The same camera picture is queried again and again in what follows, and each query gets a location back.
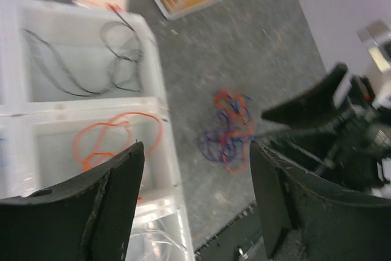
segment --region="white box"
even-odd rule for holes
[[[121,19],[114,12],[86,10],[55,2],[0,1],[2,1],[0,5],[7,7],[6,10],[2,10],[2,18],[7,26],[7,40],[3,43],[2,55],[4,54],[3,59],[7,64],[13,65],[15,78],[12,80],[11,89],[18,89],[21,92],[14,95],[19,98],[16,112],[110,108],[132,103],[132,100],[137,97],[158,97],[166,104],[166,91],[155,36],[141,16],[121,14],[137,32],[142,44],[144,57],[139,73],[144,92],[134,93],[114,89],[96,97],[76,97],[56,89],[41,72],[32,59],[26,34],[21,34],[23,29],[35,33],[42,40],[50,43],[78,82],[90,91],[99,92],[109,85],[108,69],[112,68],[111,62],[115,59],[113,53],[102,42],[100,29],[109,22],[120,23]],[[118,47],[133,36],[128,28],[119,26],[109,32],[108,40],[113,49],[123,54],[124,51]],[[135,50],[137,48],[135,39],[131,39],[130,42],[129,49]],[[87,94],[70,82],[47,46],[37,40],[30,43],[35,44],[34,56],[44,60],[46,68],[63,88],[75,94]],[[133,64],[122,61],[117,70],[117,77],[129,76],[133,68]],[[126,84],[124,87],[138,89],[136,83]],[[72,101],[72,103],[65,105],[64,101]]]
[[[130,142],[124,127],[109,127],[100,151],[115,154],[126,142],[136,140],[142,141],[147,151],[162,126],[161,140],[145,162],[133,227],[163,222],[166,232],[186,247],[183,252],[173,246],[170,260],[193,261],[158,48],[144,19],[123,15],[142,42],[145,58],[140,76],[145,91],[134,94],[113,90],[102,97],[79,98],[57,90],[42,75],[31,61],[22,29],[55,46],[80,83],[93,89],[107,82],[110,58],[99,28],[120,18],[114,12],[38,0],[0,0],[0,8],[0,198],[28,196],[80,174],[82,163],[73,156],[73,141],[83,128],[124,112],[150,114],[157,121],[140,114],[126,117],[133,135]],[[125,35],[123,30],[116,32],[114,44],[121,44]],[[53,60],[46,66],[53,74],[64,75]],[[64,77],[61,81],[64,87],[72,86]],[[92,152],[99,133],[98,129],[89,131],[80,140],[78,150],[83,158]]]

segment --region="orange cable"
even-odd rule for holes
[[[110,119],[108,122],[98,122],[98,123],[94,123],[88,127],[86,127],[85,129],[81,130],[74,138],[73,140],[73,145],[72,145],[72,149],[73,149],[73,156],[75,158],[75,160],[77,162],[79,162],[82,167],[83,167],[83,171],[87,171],[91,168],[94,167],[94,165],[97,165],[97,164],[100,164],[102,159],[104,157],[114,157],[115,155],[113,153],[106,153],[106,152],[99,152],[99,149],[100,149],[100,145],[101,143],[103,142],[103,139],[104,137],[106,136],[106,133],[108,131],[108,128],[109,127],[119,127],[119,126],[125,126],[125,130],[126,132],[128,133],[128,140],[125,144],[125,146],[123,147],[123,149],[120,151],[122,152],[123,150],[125,150],[127,147],[129,147],[129,145],[131,144],[131,133],[130,133],[130,130],[129,129],[126,129],[126,127],[128,127],[130,124],[129,122],[119,122],[119,123],[115,123],[116,120],[122,118],[122,117],[125,117],[125,116],[128,116],[128,115],[132,115],[132,114],[137,114],[137,115],[141,115],[141,116],[147,116],[147,117],[151,117],[152,119],[155,119],[158,123],[159,123],[159,133],[158,133],[158,136],[156,138],[156,140],[154,141],[154,143],[152,144],[152,146],[147,150],[147,152],[145,153],[145,159],[148,158],[148,156],[152,153],[152,151],[156,148],[156,146],[159,144],[161,138],[162,138],[162,135],[163,135],[163,125],[162,125],[162,122],[159,118],[157,118],[156,116],[153,116],[151,114],[147,114],[147,113],[144,113],[144,112],[138,112],[138,111],[130,111],[130,112],[124,112],[124,113],[121,113],[115,117],[113,117],[112,119]],[[93,128],[95,127],[98,127],[102,125],[103,126],[103,129],[101,130],[100,132],[100,135],[96,141],[96,143],[94,144],[93,146],[93,149],[92,149],[92,152],[85,158],[85,159],[82,159],[81,158],[81,155],[80,155],[80,152],[79,152],[79,148],[78,148],[78,145],[80,143],[80,140],[81,138],[90,130],[92,130]],[[93,163],[92,160],[96,157],[96,156],[100,156],[100,158],[98,159],[97,162]]]
[[[240,109],[239,112],[237,113],[236,111],[232,111],[232,106],[227,106],[227,103],[230,104],[231,100],[237,100],[239,101],[240,104]],[[228,136],[223,135],[221,136],[221,145],[225,146],[225,143],[234,137],[238,136],[246,136],[247,140],[246,143],[243,144],[242,148],[242,161],[243,164],[239,169],[231,169],[228,165],[227,162],[227,156],[223,153],[222,154],[222,159],[223,162],[228,169],[229,172],[232,174],[240,174],[246,169],[246,161],[247,161],[247,156],[246,156],[246,144],[249,142],[249,136],[253,135],[255,133],[255,123],[254,123],[254,118],[252,117],[251,114],[250,120],[246,117],[246,109],[247,105],[246,102],[243,99],[243,96],[241,95],[240,91],[238,89],[231,89],[231,90],[225,90],[223,89],[220,93],[218,93],[215,98],[214,98],[214,105],[216,108],[224,110],[227,112],[229,119],[232,124],[240,122],[243,126],[245,126],[246,130],[242,130],[241,127],[239,127],[239,131],[233,131],[228,134]]]

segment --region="purple wire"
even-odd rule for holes
[[[238,102],[235,99],[230,98],[230,106],[232,107],[235,113],[240,113],[240,110],[244,108],[247,113],[247,118],[250,120],[249,110],[242,106],[238,105]],[[202,155],[209,161],[212,162],[221,162],[223,163],[223,156],[226,159],[227,163],[232,161],[241,160],[241,152],[244,146],[246,139],[251,139],[253,136],[237,136],[234,138],[228,139],[228,136],[231,132],[235,130],[235,127],[232,125],[232,122],[229,119],[229,115],[225,110],[218,110],[216,112],[216,117],[221,127],[206,129],[199,137],[199,149]],[[221,146],[221,138],[225,136],[225,144]]]

